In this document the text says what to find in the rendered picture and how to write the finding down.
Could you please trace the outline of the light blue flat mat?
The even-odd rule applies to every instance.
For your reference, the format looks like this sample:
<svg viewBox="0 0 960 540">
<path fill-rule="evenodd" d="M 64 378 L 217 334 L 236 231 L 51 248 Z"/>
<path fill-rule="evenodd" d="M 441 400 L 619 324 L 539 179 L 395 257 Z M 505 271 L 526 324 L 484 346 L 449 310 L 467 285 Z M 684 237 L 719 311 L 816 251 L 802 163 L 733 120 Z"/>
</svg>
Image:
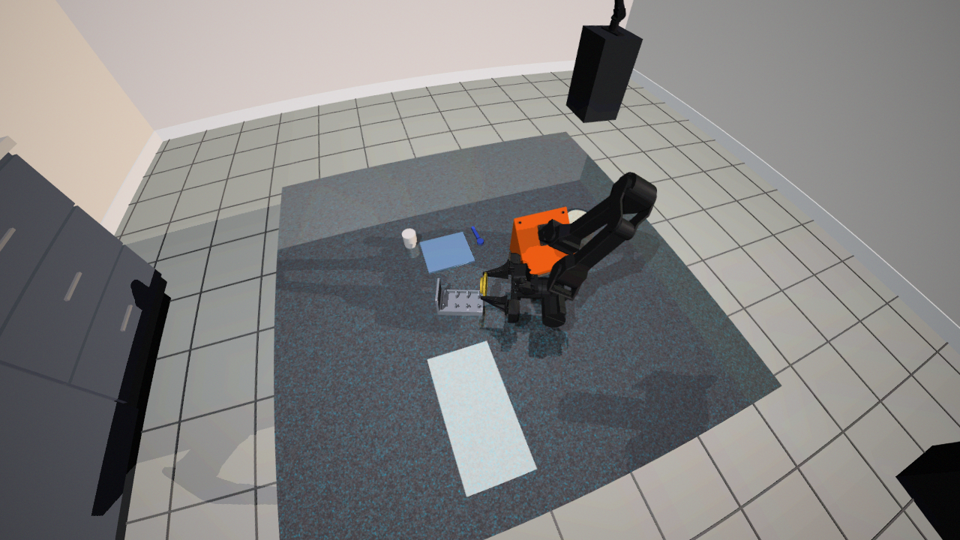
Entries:
<svg viewBox="0 0 960 540">
<path fill-rule="evenodd" d="M 476 261 L 463 232 L 421 241 L 421 250 L 429 274 Z"/>
</svg>

